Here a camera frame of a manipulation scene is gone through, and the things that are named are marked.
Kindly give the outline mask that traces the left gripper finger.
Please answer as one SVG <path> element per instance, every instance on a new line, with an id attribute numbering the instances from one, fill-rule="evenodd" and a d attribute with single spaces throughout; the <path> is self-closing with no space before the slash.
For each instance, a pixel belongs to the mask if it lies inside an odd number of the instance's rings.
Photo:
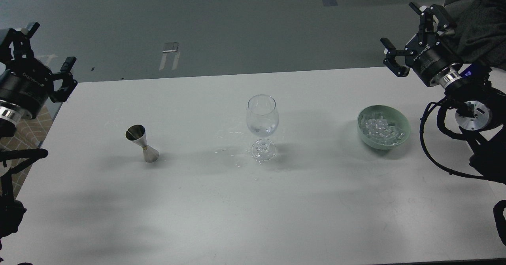
<path id="1" fill-rule="evenodd" d="M 15 74 L 35 75 L 38 60 L 34 56 L 30 40 L 40 27 L 40 23 L 31 22 L 20 30 L 13 28 L 0 31 L 0 59 L 5 65 L 1 75 L 14 72 Z"/>
<path id="2" fill-rule="evenodd" d="M 67 101 L 77 87 L 78 82 L 74 79 L 71 72 L 76 61 L 76 57 L 67 57 L 60 68 L 60 72 L 53 74 L 53 81 L 61 81 L 60 88 L 49 94 L 49 99 L 53 103 L 63 103 Z"/>

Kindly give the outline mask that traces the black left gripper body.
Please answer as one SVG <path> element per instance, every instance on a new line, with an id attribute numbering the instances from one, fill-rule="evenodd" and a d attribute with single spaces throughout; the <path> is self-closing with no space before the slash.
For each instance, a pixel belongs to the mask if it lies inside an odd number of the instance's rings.
<path id="1" fill-rule="evenodd" d="M 51 70 L 40 61 L 11 63 L 1 75 L 1 100 L 25 111 L 35 119 L 53 91 Z"/>

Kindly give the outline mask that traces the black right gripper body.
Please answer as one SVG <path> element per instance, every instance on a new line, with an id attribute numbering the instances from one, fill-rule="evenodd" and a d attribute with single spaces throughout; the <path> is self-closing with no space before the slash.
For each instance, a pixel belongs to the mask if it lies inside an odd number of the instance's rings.
<path id="1" fill-rule="evenodd" d="M 451 68 L 459 70 L 463 61 L 446 45 L 431 41 L 419 45 L 419 40 L 412 40 L 405 46 L 406 51 L 413 52 L 405 56 L 406 66 L 411 68 L 427 87 L 439 85 L 441 73 L 446 74 Z"/>

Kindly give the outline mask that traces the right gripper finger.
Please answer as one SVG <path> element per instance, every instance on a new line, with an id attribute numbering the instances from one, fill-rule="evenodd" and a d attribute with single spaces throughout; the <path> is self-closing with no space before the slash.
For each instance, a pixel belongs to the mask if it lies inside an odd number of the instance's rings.
<path id="1" fill-rule="evenodd" d="M 450 13 L 439 4 L 427 7 L 410 2 L 409 6 L 419 15 L 419 27 L 417 33 L 408 42 L 408 47 L 427 45 L 448 47 L 445 36 L 454 34 L 454 29 L 457 27 L 457 22 Z"/>
<path id="2" fill-rule="evenodd" d="M 381 38 L 381 43 L 385 47 L 385 59 L 383 64 L 397 77 L 408 76 L 410 67 L 401 66 L 397 61 L 397 56 L 412 57 L 415 55 L 415 50 L 405 47 L 404 50 L 397 50 L 388 38 Z"/>

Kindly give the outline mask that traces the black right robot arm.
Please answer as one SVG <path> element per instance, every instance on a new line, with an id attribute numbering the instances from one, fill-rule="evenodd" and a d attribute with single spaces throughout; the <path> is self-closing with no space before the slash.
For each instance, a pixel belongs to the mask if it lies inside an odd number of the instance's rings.
<path id="1" fill-rule="evenodd" d="M 443 99 L 430 102 L 420 119 L 423 152 L 450 175 L 505 184 L 505 93 L 492 87 L 491 67 L 476 61 L 462 68 L 463 59 L 443 43 L 443 36 L 457 27 L 443 6 L 425 7 L 415 2 L 409 6 L 419 16 L 418 30 L 400 50 L 389 39 L 381 38 L 385 47 L 383 64 L 398 77 L 408 76 L 412 70 L 426 86 L 440 85 L 444 89 Z M 478 175 L 450 169 L 430 155 L 424 131 L 435 108 L 439 108 L 437 128 L 451 139 L 465 141 L 470 146 L 473 155 L 469 165 Z"/>

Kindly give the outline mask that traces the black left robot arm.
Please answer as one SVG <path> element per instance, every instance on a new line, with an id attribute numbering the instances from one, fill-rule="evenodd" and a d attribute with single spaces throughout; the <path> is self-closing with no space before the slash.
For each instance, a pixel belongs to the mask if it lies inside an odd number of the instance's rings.
<path id="1" fill-rule="evenodd" d="M 30 40 L 40 27 L 32 22 L 26 28 L 1 30 L 1 63 L 5 70 L 0 78 L 1 137 L 14 137 L 22 119 L 36 119 L 44 103 L 50 99 L 63 103 L 78 85 L 71 70 L 75 57 L 66 58 L 59 72 L 36 59 Z M 45 149 L 2 150 L 0 232 L 5 238 L 18 231 L 26 209 L 14 197 L 13 175 L 22 172 L 40 159 L 47 157 Z"/>

